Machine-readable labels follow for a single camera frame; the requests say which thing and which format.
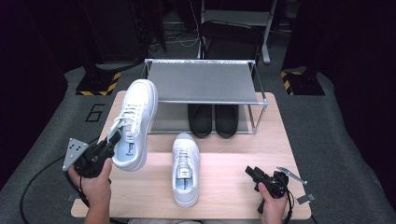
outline dark background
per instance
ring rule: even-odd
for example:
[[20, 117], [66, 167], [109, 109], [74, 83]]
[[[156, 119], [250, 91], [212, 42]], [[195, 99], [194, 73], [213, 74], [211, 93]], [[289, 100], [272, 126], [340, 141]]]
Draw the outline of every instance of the dark background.
[[[346, 129], [375, 170], [395, 208], [392, 180], [396, 176], [395, 4], [392, 1], [338, 4], [302, 1], [283, 68], [315, 67], [332, 81]], [[64, 73], [87, 60], [103, 63], [104, 50], [77, 0], [2, 0], [1, 5], [3, 187], [62, 101], [67, 88]], [[332, 15], [345, 7], [349, 13], [340, 14], [343, 19], [338, 25], [329, 25]], [[158, 10], [151, 13], [161, 17]], [[144, 55], [141, 36], [151, 39], [156, 35], [161, 40], [161, 32], [141, 33], [154, 23], [148, 19], [146, 26], [135, 24], [136, 49], [132, 50], [135, 54], [123, 57], [132, 60]]]

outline shoe sole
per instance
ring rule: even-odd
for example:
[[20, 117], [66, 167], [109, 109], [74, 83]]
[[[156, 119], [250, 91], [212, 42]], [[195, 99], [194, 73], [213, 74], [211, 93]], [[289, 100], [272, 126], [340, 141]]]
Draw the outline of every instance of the shoe sole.
[[155, 102], [155, 104], [154, 104], [153, 110], [151, 111], [151, 114], [150, 114], [150, 117], [149, 117], [149, 121], [148, 121], [148, 127], [147, 127], [146, 132], [145, 132], [145, 149], [143, 150], [142, 160], [140, 160], [139, 164], [135, 168], [131, 168], [131, 171], [140, 170], [146, 163], [146, 159], [147, 159], [147, 156], [148, 156], [148, 150], [147, 150], [148, 144], [147, 144], [147, 141], [148, 141], [149, 127], [150, 127], [152, 121], [154, 120], [155, 114], [157, 113], [157, 107], [158, 107], [158, 92], [157, 92], [157, 88], [155, 87], [154, 83], [152, 83], [151, 81], [149, 81], [147, 79], [139, 80], [139, 82], [147, 83], [150, 86], [152, 92], [154, 93], [154, 102]]
[[232, 137], [238, 130], [238, 105], [215, 105], [216, 132], [223, 138]]
[[191, 132], [204, 138], [212, 133], [212, 105], [188, 105]]

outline wooden table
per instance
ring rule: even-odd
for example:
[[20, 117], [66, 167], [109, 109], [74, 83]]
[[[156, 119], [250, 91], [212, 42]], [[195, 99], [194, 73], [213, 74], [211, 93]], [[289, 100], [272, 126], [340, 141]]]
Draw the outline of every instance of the wooden table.
[[[108, 115], [101, 139], [108, 133], [120, 112], [125, 91], [120, 91]], [[195, 141], [200, 148], [200, 194], [193, 207], [179, 207], [172, 191], [172, 145], [176, 133], [148, 135], [148, 157], [137, 172], [113, 167], [111, 217], [163, 219], [260, 219], [257, 208], [262, 196], [245, 173], [255, 166], [272, 176], [277, 166], [299, 175], [289, 139], [280, 117], [275, 96], [265, 93], [267, 106], [256, 134], [236, 134], [230, 139], [216, 133]], [[295, 198], [305, 195], [303, 185], [289, 178], [288, 187]], [[80, 200], [72, 207], [74, 217], [85, 217], [88, 208]], [[295, 204], [291, 219], [308, 219], [308, 203]]]

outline hand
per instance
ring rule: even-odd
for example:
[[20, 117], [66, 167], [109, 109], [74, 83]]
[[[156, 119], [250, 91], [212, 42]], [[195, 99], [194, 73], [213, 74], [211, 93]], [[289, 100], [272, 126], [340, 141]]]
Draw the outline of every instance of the hand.
[[110, 204], [111, 187], [110, 183], [108, 182], [108, 178], [110, 177], [112, 167], [112, 160], [111, 158], [108, 158], [105, 161], [102, 172], [99, 174], [99, 176], [95, 178], [82, 177], [82, 179], [81, 176], [76, 172], [74, 166], [71, 166], [68, 170], [73, 183], [79, 189], [82, 189], [83, 193], [87, 196], [90, 207], [101, 204]]
[[288, 203], [288, 194], [285, 193], [281, 198], [273, 198], [265, 185], [260, 182], [259, 190], [265, 200], [262, 212], [262, 224], [280, 224]]

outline metal shoe rack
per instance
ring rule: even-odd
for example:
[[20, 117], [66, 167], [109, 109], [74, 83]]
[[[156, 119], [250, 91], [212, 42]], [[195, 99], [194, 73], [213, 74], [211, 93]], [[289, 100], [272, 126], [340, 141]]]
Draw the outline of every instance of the metal shoe rack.
[[[142, 78], [159, 94], [150, 133], [189, 133], [187, 104], [239, 105], [236, 133], [256, 133], [268, 106], [254, 61], [146, 59]], [[215, 133], [214, 114], [212, 119]]]

